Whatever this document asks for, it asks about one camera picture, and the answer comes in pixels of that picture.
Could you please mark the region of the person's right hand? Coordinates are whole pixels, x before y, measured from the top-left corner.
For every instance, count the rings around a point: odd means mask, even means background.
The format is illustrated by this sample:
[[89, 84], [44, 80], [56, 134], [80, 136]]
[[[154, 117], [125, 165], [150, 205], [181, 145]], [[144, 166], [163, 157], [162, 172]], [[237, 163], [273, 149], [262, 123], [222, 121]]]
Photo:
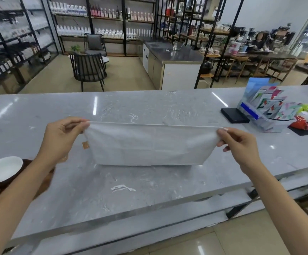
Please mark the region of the person's right hand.
[[231, 132], [235, 144], [231, 146], [230, 152], [244, 174], [252, 179], [267, 172], [267, 168], [260, 159], [257, 141], [253, 134], [237, 128], [220, 128], [218, 130], [229, 130]]

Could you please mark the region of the person's left hand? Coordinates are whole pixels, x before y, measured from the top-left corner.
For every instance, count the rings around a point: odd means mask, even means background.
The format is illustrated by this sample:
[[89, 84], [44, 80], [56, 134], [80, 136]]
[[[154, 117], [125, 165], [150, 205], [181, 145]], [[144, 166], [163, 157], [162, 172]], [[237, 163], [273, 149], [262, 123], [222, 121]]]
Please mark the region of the person's left hand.
[[89, 121], [81, 117], [66, 117], [47, 124], [39, 152], [34, 162], [45, 168], [53, 168], [67, 156], [79, 134], [67, 133], [70, 123]]

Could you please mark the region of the white cloth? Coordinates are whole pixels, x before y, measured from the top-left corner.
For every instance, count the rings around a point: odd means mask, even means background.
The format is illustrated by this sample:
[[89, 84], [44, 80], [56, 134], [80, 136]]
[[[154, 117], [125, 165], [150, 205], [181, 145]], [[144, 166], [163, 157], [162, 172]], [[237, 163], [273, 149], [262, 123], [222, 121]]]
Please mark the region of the white cloth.
[[220, 141], [214, 126], [90, 122], [84, 131], [105, 166], [198, 166]]

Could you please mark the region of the person's right forearm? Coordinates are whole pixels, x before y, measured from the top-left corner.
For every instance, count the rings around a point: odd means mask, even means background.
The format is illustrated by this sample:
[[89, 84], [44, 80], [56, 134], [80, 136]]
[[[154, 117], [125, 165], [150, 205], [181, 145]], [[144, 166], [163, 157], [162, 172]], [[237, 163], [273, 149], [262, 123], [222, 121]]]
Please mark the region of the person's right forearm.
[[240, 168], [253, 183], [290, 255], [308, 255], [308, 215], [262, 163]]

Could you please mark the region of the person's left forearm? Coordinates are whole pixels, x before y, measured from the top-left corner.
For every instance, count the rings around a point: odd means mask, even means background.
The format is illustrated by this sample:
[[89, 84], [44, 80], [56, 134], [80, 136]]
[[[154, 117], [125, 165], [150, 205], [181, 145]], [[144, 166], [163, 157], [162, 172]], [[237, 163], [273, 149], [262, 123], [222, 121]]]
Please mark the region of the person's left forearm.
[[0, 194], [0, 255], [57, 160], [37, 157]]

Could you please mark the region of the flat black box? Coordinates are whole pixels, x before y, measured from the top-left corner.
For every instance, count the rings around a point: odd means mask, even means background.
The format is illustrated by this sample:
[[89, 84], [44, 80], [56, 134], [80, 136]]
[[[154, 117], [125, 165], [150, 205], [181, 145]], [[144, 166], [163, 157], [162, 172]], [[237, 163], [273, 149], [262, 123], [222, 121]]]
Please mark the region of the flat black box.
[[246, 124], [250, 122], [250, 119], [237, 108], [221, 108], [220, 112], [231, 124]]

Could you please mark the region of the clear box of colourful packets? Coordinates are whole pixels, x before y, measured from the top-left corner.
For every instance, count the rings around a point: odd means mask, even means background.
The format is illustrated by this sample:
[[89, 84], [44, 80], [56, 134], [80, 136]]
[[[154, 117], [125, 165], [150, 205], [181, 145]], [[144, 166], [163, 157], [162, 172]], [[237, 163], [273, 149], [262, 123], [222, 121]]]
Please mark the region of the clear box of colourful packets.
[[286, 90], [269, 80], [250, 77], [237, 109], [261, 132], [280, 133], [296, 121], [302, 104], [288, 100]]

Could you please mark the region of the black slatted chair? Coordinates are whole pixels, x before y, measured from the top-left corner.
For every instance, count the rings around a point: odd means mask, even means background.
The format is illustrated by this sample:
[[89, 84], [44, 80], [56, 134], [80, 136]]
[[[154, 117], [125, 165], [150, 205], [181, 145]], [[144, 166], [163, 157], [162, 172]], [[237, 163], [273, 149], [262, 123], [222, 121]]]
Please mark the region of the black slatted chair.
[[81, 54], [70, 51], [68, 56], [74, 78], [81, 83], [81, 92], [84, 91], [84, 83], [94, 82], [99, 82], [102, 91], [105, 91], [104, 80], [107, 77], [107, 70], [100, 54]]

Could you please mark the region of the wooden chair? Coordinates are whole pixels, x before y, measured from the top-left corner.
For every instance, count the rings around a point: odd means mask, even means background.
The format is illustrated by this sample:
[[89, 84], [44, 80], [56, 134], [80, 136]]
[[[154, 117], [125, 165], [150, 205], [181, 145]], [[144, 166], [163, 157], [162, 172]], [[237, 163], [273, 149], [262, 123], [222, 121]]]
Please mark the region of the wooden chair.
[[223, 83], [230, 77], [231, 74], [236, 74], [237, 75], [237, 79], [235, 82], [236, 84], [245, 69], [245, 65], [249, 60], [249, 57], [231, 55], [229, 60], [230, 63], [226, 62], [223, 65], [223, 69], [226, 71]]
[[284, 59], [270, 63], [266, 70], [266, 76], [270, 78], [269, 82], [279, 82], [282, 84], [293, 70], [297, 62], [298, 59]]

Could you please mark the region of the red cup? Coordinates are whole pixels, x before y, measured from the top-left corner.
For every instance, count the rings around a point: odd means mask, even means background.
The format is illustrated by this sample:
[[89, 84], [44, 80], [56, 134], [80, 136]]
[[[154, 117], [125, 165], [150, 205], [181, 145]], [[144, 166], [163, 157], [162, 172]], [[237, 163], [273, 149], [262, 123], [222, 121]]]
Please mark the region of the red cup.
[[300, 130], [308, 130], [308, 122], [303, 116], [296, 115], [295, 121], [290, 125], [290, 127]]

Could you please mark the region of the long wooden table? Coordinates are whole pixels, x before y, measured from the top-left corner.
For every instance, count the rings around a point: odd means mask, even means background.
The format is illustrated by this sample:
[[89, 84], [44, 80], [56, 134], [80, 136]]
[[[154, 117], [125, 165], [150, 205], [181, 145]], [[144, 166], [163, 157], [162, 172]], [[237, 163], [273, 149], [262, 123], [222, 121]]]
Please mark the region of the long wooden table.
[[226, 62], [230, 63], [229, 59], [231, 55], [249, 57], [249, 60], [247, 61], [245, 69], [241, 75], [242, 77], [245, 76], [267, 77], [266, 76], [267, 67], [270, 63], [274, 61], [281, 61], [284, 59], [298, 59], [298, 61], [304, 60], [304, 58], [300, 58], [284, 52], [274, 53], [274, 52], [264, 52], [264, 51], [249, 51], [249, 52], [238, 52], [236, 54], [226, 52], [220, 64], [219, 72], [217, 73], [218, 76], [221, 76], [225, 71], [223, 69], [223, 65]]

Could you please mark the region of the steel-topped counter cabinet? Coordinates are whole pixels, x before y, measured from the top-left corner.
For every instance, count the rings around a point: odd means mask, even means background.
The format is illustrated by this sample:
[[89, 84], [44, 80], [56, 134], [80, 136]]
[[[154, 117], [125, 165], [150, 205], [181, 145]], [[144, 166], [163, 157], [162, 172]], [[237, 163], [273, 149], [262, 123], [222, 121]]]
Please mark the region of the steel-topped counter cabinet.
[[199, 51], [178, 43], [176, 49], [162, 40], [138, 40], [138, 56], [156, 90], [178, 91], [195, 88], [204, 57]]

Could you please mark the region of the black shelf of white bottles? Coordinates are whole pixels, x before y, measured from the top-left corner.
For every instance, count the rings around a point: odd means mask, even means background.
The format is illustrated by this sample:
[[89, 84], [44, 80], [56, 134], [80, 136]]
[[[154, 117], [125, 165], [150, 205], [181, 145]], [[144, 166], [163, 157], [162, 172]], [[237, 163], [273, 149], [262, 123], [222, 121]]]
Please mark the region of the black shelf of white bottles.
[[158, 0], [44, 0], [56, 47], [84, 52], [84, 34], [102, 34], [109, 56], [137, 56], [138, 37], [155, 34]]

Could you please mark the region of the black shelf of dark bottles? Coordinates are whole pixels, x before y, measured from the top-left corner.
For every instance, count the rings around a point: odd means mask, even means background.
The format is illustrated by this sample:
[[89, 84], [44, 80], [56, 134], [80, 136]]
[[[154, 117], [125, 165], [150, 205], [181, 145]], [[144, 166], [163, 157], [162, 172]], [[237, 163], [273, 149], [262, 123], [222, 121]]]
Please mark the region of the black shelf of dark bottles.
[[0, 0], [0, 94], [16, 94], [57, 56], [46, 0]]

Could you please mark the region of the black shelf of tea ware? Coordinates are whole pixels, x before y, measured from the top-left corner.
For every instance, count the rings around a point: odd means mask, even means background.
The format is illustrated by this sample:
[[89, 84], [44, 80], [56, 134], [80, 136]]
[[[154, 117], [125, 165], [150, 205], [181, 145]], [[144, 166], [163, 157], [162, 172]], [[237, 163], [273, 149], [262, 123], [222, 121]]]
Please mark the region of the black shelf of tea ware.
[[195, 87], [203, 81], [212, 88], [220, 80], [228, 58], [225, 56], [229, 43], [237, 37], [236, 22], [245, 0], [237, 0], [233, 21], [222, 22], [226, 6], [231, 0], [158, 0], [160, 13], [159, 36], [171, 42], [189, 46], [203, 55]]

